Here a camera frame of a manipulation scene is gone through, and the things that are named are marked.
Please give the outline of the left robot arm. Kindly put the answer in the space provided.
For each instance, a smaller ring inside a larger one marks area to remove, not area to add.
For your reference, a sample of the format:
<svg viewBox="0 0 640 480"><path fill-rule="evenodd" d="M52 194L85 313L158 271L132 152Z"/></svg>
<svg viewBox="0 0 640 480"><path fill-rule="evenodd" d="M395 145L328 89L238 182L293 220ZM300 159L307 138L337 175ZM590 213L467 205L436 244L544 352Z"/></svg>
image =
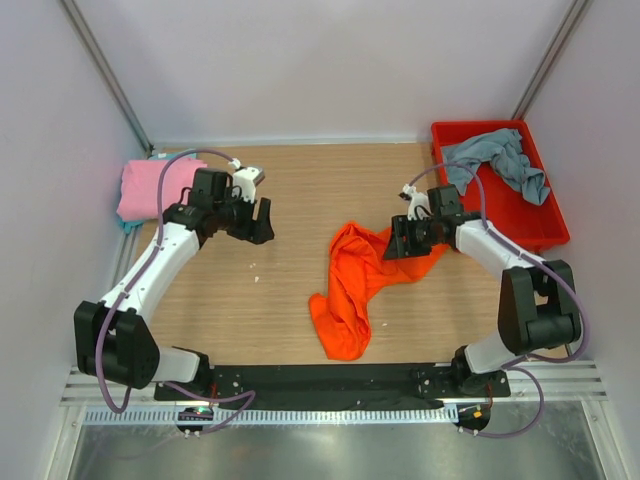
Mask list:
<svg viewBox="0 0 640 480"><path fill-rule="evenodd" d="M98 302L82 302L74 313L79 370L132 389L177 382L189 399L204 398L212 387L203 355L178 347L159 347L149 329L166 290L219 231L260 245L274 237L271 201L256 195L264 179L260 167L234 173L196 171L186 201L162 214L151 243L134 266Z"/></svg>

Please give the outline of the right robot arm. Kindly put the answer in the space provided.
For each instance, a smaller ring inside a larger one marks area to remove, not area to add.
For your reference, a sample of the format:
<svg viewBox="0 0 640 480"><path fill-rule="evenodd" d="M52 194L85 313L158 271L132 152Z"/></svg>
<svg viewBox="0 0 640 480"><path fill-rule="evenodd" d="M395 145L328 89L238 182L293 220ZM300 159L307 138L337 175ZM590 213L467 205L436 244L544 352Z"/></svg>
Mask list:
<svg viewBox="0 0 640 480"><path fill-rule="evenodd" d="M392 219L385 259L425 258L448 245L500 282L496 330L455 352L447 376L454 391L482 395L506 367L536 358L542 349L587 339L566 262L546 261L524 250L499 232L484 210L465 210L452 185L420 193L407 184L400 196L408 209Z"/></svg>

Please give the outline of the orange t-shirt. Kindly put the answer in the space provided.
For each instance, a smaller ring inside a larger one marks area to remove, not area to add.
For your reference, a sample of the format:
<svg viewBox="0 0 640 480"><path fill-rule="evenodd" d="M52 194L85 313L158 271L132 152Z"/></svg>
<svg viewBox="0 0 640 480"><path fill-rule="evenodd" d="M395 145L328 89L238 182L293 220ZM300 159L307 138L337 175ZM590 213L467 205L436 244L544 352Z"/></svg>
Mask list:
<svg viewBox="0 0 640 480"><path fill-rule="evenodd" d="M369 301L386 287L423 279L448 250L439 245L423 257L385 260L390 236L389 228L374 232L348 222L329 244L327 292L311 295L308 306L317 337L330 360L361 358L372 336Z"/></svg>

